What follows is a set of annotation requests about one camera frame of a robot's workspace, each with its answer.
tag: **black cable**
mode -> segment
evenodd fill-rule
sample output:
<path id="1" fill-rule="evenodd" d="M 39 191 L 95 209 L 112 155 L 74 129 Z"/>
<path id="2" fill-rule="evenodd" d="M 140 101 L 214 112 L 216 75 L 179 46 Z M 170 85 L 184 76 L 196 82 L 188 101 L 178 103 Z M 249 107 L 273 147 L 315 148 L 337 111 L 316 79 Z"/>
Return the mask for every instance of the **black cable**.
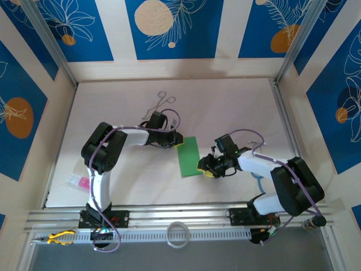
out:
<path id="1" fill-rule="evenodd" d="M 87 217 L 87 221 L 90 225 L 95 226 L 95 227 L 104 227 L 104 224 L 98 220 L 96 220 L 95 218 L 88 216 Z"/>
<path id="2" fill-rule="evenodd" d="M 235 168 L 235 171 L 232 174 L 225 175 L 225 177 L 233 176 L 236 173 L 237 173 L 237 169 Z"/>
<path id="3" fill-rule="evenodd" d="M 142 127 L 143 127 L 143 125 L 146 124 L 147 122 L 148 122 L 148 121 L 146 120 L 146 121 L 142 122 L 141 124 L 139 124 L 139 126 L 142 126 Z"/>
<path id="4" fill-rule="evenodd" d="M 163 130 L 167 129 L 167 126 L 168 126 L 168 117 L 165 116 L 165 127 L 164 127 Z"/>
<path id="5" fill-rule="evenodd" d="M 153 146 L 153 147 L 157 147 L 157 148 L 163 148 L 162 146 L 157 146 L 157 145 L 154 145 L 152 143 L 149 143 L 149 145 Z"/>

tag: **scissors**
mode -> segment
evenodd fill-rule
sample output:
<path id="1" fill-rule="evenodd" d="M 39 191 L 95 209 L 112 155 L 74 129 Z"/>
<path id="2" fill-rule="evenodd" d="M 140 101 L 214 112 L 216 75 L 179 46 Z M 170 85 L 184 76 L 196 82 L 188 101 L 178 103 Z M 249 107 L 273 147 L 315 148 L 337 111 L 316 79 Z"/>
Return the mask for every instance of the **scissors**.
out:
<path id="1" fill-rule="evenodd" d="M 157 103 L 156 106 L 154 106 L 153 108 L 149 109 L 146 113 L 146 115 L 144 117 L 142 117 L 142 120 L 147 120 L 149 119 L 149 117 L 151 116 L 150 113 L 152 113 L 153 111 L 157 111 L 159 107 L 161 107 L 163 104 L 165 103 L 174 103 L 176 98 L 174 96 L 169 97 L 168 99 L 164 100 L 165 97 L 167 96 L 167 92 L 161 90 L 158 92 L 158 97 L 160 98 L 159 102 Z"/>
<path id="2" fill-rule="evenodd" d="M 75 231 L 73 230 L 64 230 L 61 231 L 59 233 L 56 234 L 49 234 L 48 237 L 39 237 L 37 239 L 33 239 L 32 241 L 34 242 L 47 242 L 48 244 L 51 244 L 52 242 L 56 243 L 56 244 L 61 244 L 63 246 L 67 246 L 69 244 L 72 244 L 73 241 L 69 241 L 69 242 L 62 242 L 59 240 L 56 240 L 55 238 L 66 235 L 66 234 L 75 234 Z"/>

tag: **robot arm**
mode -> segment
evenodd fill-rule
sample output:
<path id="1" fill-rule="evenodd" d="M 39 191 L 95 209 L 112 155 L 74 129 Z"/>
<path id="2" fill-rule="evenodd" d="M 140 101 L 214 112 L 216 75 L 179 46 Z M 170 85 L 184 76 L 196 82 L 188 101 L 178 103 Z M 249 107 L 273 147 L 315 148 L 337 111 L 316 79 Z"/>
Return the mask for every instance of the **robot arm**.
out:
<path id="1" fill-rule="evenodd" d="M 153 145 L 156 143 L 158 147 L 171 148 L 183 143 L 183 136 L 175 130 L 172 132 L 154 132 L 154 130 L 162 129 L 164 123 L 166 123 L 167 126 L 167 117 L 163 113 L 154 112 L 150 120 L 145 123 L 145 128 L 152 129 L 152 131 L 142 129 L 116 131 L 96 153 L 93 164 L 91 165 L 95 175 L 94 178 L 91 178 L 93 179 L 93 192 L 100 210 L 106 216 L 111 216 L 109 214 L 111 211 L 109 193 L 111 170 L 116 165 L 123 147 Z M 92 175 L 92 170 L 89 168 L 90 158 L 100 142 L 113 128 L 113 126 L 107 123 L 100 123 L 85 143 L 81 155 L 85 160 L 85 165 L 88 167 L 89 176 Z M 96 221 L 102 222 L 102 217 L 96 210 L 91 196 L 86 205 L 86 211 L 88 216 L 96 219 Z"/>
<path id="2" fill-rule="evenodd" d="M 308 168 L 305 161 L 295 157 L 290 160 L 274 159 L 270 156 L 253 153 L 250 148 L 239 149 L 229 134 L 215 140 L 212 154 L 202 158 L 198 170 L 209 177 L 226 177 L 226 170 L 249 171 L 273 180 L 275 193 L 262 194 L 249 202 L 258 215 L 286 211 L 291 216 L 298 216 L 311 207 L 310 201 L 297 183 L 293 182 L 290 167 L 316 203 L 324 198 L 324 191 Z"/>

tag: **gray floor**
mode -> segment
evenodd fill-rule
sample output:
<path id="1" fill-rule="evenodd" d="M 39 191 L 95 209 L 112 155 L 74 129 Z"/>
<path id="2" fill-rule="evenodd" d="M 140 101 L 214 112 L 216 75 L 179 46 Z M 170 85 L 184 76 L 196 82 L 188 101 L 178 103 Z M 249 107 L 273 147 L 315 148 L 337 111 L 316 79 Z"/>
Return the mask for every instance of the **gray floor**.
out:
<path id="1" fill-rule="evenodd" d="M 287 228 L 264 247 L 249 241 L 191 242 L 176 250 L 166 243 L 124 243 L 114 253 L 90 244 L 37 245 L 30 270 L 332 270 L 321 232 Z"/>

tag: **white mat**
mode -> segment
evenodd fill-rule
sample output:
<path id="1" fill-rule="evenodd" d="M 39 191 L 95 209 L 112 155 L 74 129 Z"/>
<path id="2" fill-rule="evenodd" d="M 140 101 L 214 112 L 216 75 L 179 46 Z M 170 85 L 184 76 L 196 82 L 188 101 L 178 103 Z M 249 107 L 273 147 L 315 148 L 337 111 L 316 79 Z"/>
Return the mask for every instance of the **white mat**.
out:
<path id="1" fill-rule="evenodd" d="M 47 207 L 84 206 L 88 193 L 69 183 L 76 171 L 86 175 L 81 148 L 101 121 L 111 125 L 138 125 L 146 111 L 159 101 L 160 90 L 176 97 L 164 104 L 179 112 L 178 131 L 196 136 L 200 155 L 214 140 L 238 128 L 262 133 L 264 154 L 291 158 L 268 79 L 212 79 L 89 82 L 79 85 L 49 193 Z M 238 147 L 251 147 L 256 135 L 232 135 Z M 262 179 L 266 192 L 272 181 Z M 111 197 L 118 204 L 175 204 L 246 201 L 259 194 L 257 180 L 249 172 L 211 179 L 203 175 L 182 178 L 176 149 L 152 146 L 124 148 L 112 171 Z"/>

